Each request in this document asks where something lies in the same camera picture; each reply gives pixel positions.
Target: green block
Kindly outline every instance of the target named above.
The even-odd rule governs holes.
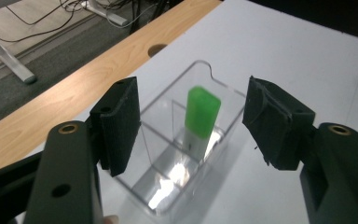
[[[199,138],[211,136],[221,101],[219,98],[196,86],[188,92],[185,126]]]

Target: white cable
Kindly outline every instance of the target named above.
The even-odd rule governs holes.
[[[126,28],[126,27],[132,25],[132,24],[133,24],[134,22],[136,22],[143,14],[145,14],[147,10],[149,10],[149,9],[152,8],[152,7],[155,7],[156,5],[157,5],[157,4],[152,5],[152,6],[148,7],[147,9],[145,9],[141,14],[139,14],[139,16],[137,16],[135,19],[133,19],[133,21],[131,21],[130,23],[128,23],[128,24],[125,25],[125,26],[119,26],[119,25],[115,24],[113,21],[110,21],[110,20],[109,20],[109,17],[108,17],[108,12],[109,12],[109,10],[106,10],[106,15],[105,15],[105,16],[106,16],[107,21],[108,21],[111,25],[113,25],[114,27],[116,27],[116,28],[118,28],[118,29],[123,29],[123,28]]]

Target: black cable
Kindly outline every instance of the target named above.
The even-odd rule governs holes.
[[[22,40],[25,40],[25,39],[28,39],[28,38],[31,38],[31,37],[34,37],[34,36],[38,36],[38,35],[45,35],[45,34],[48,34],[48,33],[51,33],[51,32],[54,32],[54,31],[58,31],[60,30],[62,27],[64,27],[66,24],[68,24],[68,22],[74,17],[74,14],[75,14],[75,7],[80,3],[80,1],[77,1],[75,6],[74,6],[74,9],[71,11],[71,17],[60,27],[58,28],[55,28],[53,30],[50,30],[50,31],[46,31],[46,32],[42,32],[42,33],[39,33],[39,34],[35,34],[35,35],[28,35],[24,38],[21,38],[21,39],[18,39],[18,40],[5,40],[5,39],[2,39],[0,38],[0,40],[4,41],[4,42],[8,42],[8,43],[18,43]]]
[[[43,19],[45,19],[47,16],[49,16],[51,13],[53,13],[54,11],[56,11],[58,8],[62,7],[63,4],[65,4],[66,2],[68,2],[69,0],[66,0],[65,2],[62,2],[62,0],[60,0],[60,5],[55,7],[54,9],[52,9],[48,14],[46,14],[45,16],[43,16],[42,18],[40,18],[39,20],[37,21],[34,21],[34,22],[27,22],[25,20],[23,20],[19,15],[17,15],[10,7],[6,7],[11,13],[13,13],[13,15],[15,15],[19,20],[21,20],[22,22],[24,22],[25,24],[27,25],[35,25],[37,24],[38,22],[42,21]]]

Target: cable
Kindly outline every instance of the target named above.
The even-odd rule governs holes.
[[[126,27],[132,25],[132,24],[133,24],[135,21],[137,21],[142,15],[144,15],[147,10],[149,10],[150,8],[155,7],[155,6],[156,6],[156,5],[152,5],[152,6],[148,7],[148,8],[145,9],[141,14],[139,14],[139,16],[137,16],[133,21],[131,21],[130,23],[128,23],[128,24],[125,25],[125,26],[119,26],[119,25],[115,24],[113,21],[110,21],[110,20],[109,20],[109,17],[108,17],[108,10],[106,10],[106,15],[105,15],[105,16],[106,16],[107,21],[108,21],[111,25],[115,26],[115,27],[118,28],[118,29],[124,29],[124,28],[126,28]]]
[[[55,7],[54,9],[52,9],[48,14],[46,14],[45,16],[43,16],[42,18],[40,18],[37,21],[34,22],[27,22],[25,20],[23,20],[19,15],[17,15],[10,7],[6,7],[11,13],[13,13],[13,15],[15,15],[19,20],[21,20],[22,22],[24,22],[27,25],[35,25],[38,22],[42,21],[43,19],[45,19],[47,16],[49,16],[51,13],[53,13],[54,11],[56,11],[58,8],[62,7],[63,4],[67,3],[69,0],[66,0],[65,2],[62,2],[62,0],[60,0],[60,5]]]
[[[75,4],[75,6],[74,6],[74,8],[77,6],[77,4],[80,4],[80,2],[81,2],[81,1],[77,1],[76,4]],[[28,35],[28,36],[26,36],[26,37],[24,37],[24,38],[21,38],[21,39],[18,39],[18,40],[5,40],[5,39],[2,39],[2,38],[0,38],[0,40],[1,40],[1,41],[4,41],[4,42],[7,42],[7,43],[18,43],[18,42],[20,42],[20,41],[22,41],[22,40],[25,40],[25,39],[28,39],[28,38],[31,38],[31,37],[34,37],[34,36],[45,35],[45,34],[48,34],[48,33],[54,32],[54,31],[58,31],[58,30],[60,30],[62,27],[64,27],[66,24],[68,24],[68,22],[74,17],[75,10],[72,10],[72,11],[70,11],[70,12],[71,12],[71,17],[70,17],[62,26],[60,26],[60,27],[58,27],[58,28],[55,28],[55,29],[50,30],[50,31],[42,32],[42,33],[39,33],[39,34],[35,34],[35,35]]]

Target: green foam block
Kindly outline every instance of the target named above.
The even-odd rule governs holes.
[[[188,92],[185,126],[199,138],[209,138],[216,122],[221,101],[219,98],[196,86]]]

